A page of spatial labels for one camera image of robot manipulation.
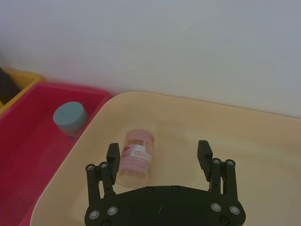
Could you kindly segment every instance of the teal lid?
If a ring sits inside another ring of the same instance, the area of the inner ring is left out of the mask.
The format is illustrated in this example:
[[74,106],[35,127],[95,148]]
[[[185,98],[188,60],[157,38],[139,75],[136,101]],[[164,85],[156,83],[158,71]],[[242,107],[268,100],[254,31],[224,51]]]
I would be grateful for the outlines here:
[[88,115],[79,102],[68,102],[56,109],[53,114],[54,123],[64,132],[74,132],[84,127]]

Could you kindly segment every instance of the pink bin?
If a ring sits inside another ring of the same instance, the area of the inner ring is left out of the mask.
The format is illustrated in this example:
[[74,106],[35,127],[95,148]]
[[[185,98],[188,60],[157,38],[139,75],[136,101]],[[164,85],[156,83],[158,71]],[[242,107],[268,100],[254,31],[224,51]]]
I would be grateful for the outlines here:
[[80,102],[87,126],[109,99],[98,89],[38,83],[0,117],[0,226],[29,225],[35,202],[75,144],[53,123],[56,108]]

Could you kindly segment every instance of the pink jar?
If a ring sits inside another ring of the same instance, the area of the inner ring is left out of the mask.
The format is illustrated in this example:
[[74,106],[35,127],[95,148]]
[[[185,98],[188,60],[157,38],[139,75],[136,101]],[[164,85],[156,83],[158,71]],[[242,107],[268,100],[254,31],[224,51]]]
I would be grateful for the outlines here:
[[146,186],[151,169],[153,135],[143,129],[127,133],[122,151],[117,183],[131,188]]

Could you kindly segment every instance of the white background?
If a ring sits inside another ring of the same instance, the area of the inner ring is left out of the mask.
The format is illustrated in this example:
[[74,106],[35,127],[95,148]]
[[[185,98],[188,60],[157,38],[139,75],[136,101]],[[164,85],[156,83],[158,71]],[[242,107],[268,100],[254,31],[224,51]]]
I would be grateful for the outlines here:
[[1,65],[301,117],[300,0],[3,0]]

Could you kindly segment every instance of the yellow bin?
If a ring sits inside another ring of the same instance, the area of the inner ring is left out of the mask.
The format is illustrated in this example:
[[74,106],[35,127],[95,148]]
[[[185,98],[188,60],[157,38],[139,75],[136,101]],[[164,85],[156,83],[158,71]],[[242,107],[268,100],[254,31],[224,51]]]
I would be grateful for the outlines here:
[[7,74],[9,74],[9,76],[13,79],[13,81],[21,91],[5,105],[0,102],[0,115],[3,114],[7,109],[9,109],[34,84],[44,80],[40,75],[31,72],[25,72],[10,68],[3,68],[3,70]]

